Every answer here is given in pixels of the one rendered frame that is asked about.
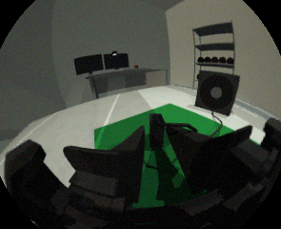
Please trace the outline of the black cable with plug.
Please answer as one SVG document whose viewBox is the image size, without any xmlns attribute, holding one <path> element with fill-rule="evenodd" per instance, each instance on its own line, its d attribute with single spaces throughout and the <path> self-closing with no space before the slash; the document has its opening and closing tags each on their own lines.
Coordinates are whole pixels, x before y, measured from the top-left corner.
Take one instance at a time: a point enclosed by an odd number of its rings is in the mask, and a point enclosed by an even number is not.
<svg viewBox="0 0 281 229">
<path fill-rule="evenodd" d="M 212 115 L 213 117 L 213 115 Z M 213 117 L 217 118 L 217 117 Z M 223 129 L 223 121 L 221 119 L 217 118 L 217 121 L 221 122 L 221 126 L 219 129 L 215 131 L 215 133 L 212 133 L 212 135 L 216 135 L 219 133 L 221 129 Z M 190 123 L 169 123 L 164 122 L 163 115 L 162 114 L 149 114 L 149 127 L 151 127 L 151 148 L 163 148 L 164 144 L 164 126 L 168 127 L 187 127 L 187 129 L 191 129 L 194 131 L 198 131 L 197 129 L 194 129 L 190 125 Z"/>
</svg>

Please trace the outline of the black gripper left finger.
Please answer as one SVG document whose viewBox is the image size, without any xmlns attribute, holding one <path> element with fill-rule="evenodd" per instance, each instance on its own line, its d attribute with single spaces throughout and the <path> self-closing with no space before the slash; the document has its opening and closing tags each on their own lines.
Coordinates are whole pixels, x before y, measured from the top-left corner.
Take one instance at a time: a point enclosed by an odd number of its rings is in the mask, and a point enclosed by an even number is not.
<svg viewBox="0 0 281 229">
<path fill-rule="evenodd" d="M 109 150 L 65 146 L 64 156 L 74 171 L 116 178 L 128 192 L 131 203 L 139 203 L 141 176 L 143 175 L 145 133 L 144 125 Z"/>
</svg>

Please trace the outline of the green circuit board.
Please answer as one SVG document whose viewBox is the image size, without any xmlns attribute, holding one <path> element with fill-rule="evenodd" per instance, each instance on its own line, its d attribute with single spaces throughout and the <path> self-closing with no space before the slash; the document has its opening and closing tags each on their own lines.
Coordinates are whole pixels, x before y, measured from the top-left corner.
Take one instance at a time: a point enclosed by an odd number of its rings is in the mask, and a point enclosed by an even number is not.
<svg viewBox="0 0 281 229">
<path fill-rule="evenodd" d="M 221 126 L 201 114 L 194 114 L 185 108 L 166 104 L 155 110 L 144 112 L 120 119 L 105 127 L 94 130 L 94 149 L 109 150 L 132 135 L 140 125 L 144 125 L 145 153 L 143 175 L 141 176 L 139 203 L 132 203 L 132 207 L 171 206 L 175 203 L 189 201 L 208 193 L 198 192 L 191 195 L 189 184 L 183 175 L 181 164 L 174 153 L 173 146 L 168 140 L 166 126 L 164 126 L 163 148 L 151 148 L 151 127 L 149 115 L 163 115 L 164 122 L 190 123 L 198 134 L 211 136 Z"/>
</svg>

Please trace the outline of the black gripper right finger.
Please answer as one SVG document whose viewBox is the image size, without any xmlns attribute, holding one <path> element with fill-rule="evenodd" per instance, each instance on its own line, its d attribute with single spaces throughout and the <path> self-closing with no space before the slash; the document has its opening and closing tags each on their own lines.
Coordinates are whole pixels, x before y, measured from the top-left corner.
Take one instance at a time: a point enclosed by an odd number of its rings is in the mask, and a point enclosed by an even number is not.
<svg viewBox="0 0 281 229">
<path fill-rule="evenodd" d="M 250 138 L 253 126 L 244 125 L 243 129 L 219 137 L 198 134 L 181 126 L 166 126 L 166 131 L 191 195 L 196 195 L 206 190 L 206 182 L 215 175 L 231 148 Z"/>
</svg>

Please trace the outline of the black computer fan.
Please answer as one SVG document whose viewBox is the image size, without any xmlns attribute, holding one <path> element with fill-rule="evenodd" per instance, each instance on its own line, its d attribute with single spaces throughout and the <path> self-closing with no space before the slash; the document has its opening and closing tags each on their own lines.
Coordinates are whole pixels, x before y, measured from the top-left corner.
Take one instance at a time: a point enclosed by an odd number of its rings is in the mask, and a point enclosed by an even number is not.
<svg viewBox="0 0 281 229">
<path fill-rule="evenodd" d="M 230 115 L 238 91 L 239 75 L 200 70 L 198 74 L 197 97 L 194 107 Z"/>
</svg>

